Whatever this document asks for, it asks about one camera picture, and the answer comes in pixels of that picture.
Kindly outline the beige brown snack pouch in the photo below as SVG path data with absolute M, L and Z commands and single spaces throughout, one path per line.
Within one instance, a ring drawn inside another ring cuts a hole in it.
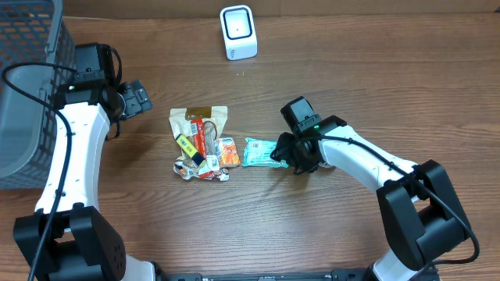
M 227 106 L 205 106 L 191 108 L 172 108 L 170 110 L 170 125 L 173 136 L 183 134 L 190 141 L 194 140 L 191 122 L 200 119 L 205 136 L 205 153 L 216 154 L 216 140 L 220 138 L 228 119 Z

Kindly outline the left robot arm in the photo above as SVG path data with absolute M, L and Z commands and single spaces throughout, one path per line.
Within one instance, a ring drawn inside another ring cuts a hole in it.
M 152 108 L 140 80 L 122 80 L 118 51 L 79 44 L 70 79 L 47 104 L 56 115 L 55 150 L 34 214 L 16 219 L 13 236 L 30 280 L 161 280 L 153 261 L 128 255 L 98 210 L 102 149 L 111 125 Z

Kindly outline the silver red crinkled wrapper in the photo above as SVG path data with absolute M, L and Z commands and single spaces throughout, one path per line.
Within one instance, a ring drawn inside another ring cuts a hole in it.
M 180 156 L 173 164 L 173 171 L 184 180 L 198 178 L 201 180 L 227 182 L 230 179 L 228 169 L 220 166 L 219 160 L 215 155 L 209 155 L 203 167 L 196 165 L 187 156 Z

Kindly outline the teal orange tissue pack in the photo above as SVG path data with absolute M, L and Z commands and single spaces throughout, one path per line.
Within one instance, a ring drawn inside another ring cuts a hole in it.
M 243 166 L 287 168 L 288 164 L 273 160 L 270 155 L 275 150 L 277 142 L 274 140 L 259 140 L 247 137 L 244 149 Z

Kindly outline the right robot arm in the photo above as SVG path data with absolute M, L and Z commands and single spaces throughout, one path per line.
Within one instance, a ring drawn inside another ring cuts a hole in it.
M 473 234 L 445 168 L 394 156 L 362 138 L 343 119 L 326 119 L 304 98 L 281 110 L 282 133 L 271 158 L 294 173 L 334 167 L 377 196 L 389 250 L 366 269 L 335 269 L 333 280 L 438 280 L 441 256 Z

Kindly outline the yellow highlighter marker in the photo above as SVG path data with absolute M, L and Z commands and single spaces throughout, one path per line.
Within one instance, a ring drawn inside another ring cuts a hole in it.
M 176 137 L 176 142 L 181 150 L 198 166 L 203 167 L 206 164 L 205 158 L 196 149 L 196 147 L 183 135 L 179 134 Z

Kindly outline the red snack stick packet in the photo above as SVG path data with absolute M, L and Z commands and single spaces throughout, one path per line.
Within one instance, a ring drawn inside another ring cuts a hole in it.
M 205 133 L 202 119 L 193 119 L 191 121 L 191 135 L 194 146 L 203 158 L 206 157 Z

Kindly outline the small orange snack packet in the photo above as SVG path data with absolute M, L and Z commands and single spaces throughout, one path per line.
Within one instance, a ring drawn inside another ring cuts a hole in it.
M 241 164 L 238 150 L 232 137 L 222 137 L 216 140 L 217 157 L 223 168 L 233 168 Z

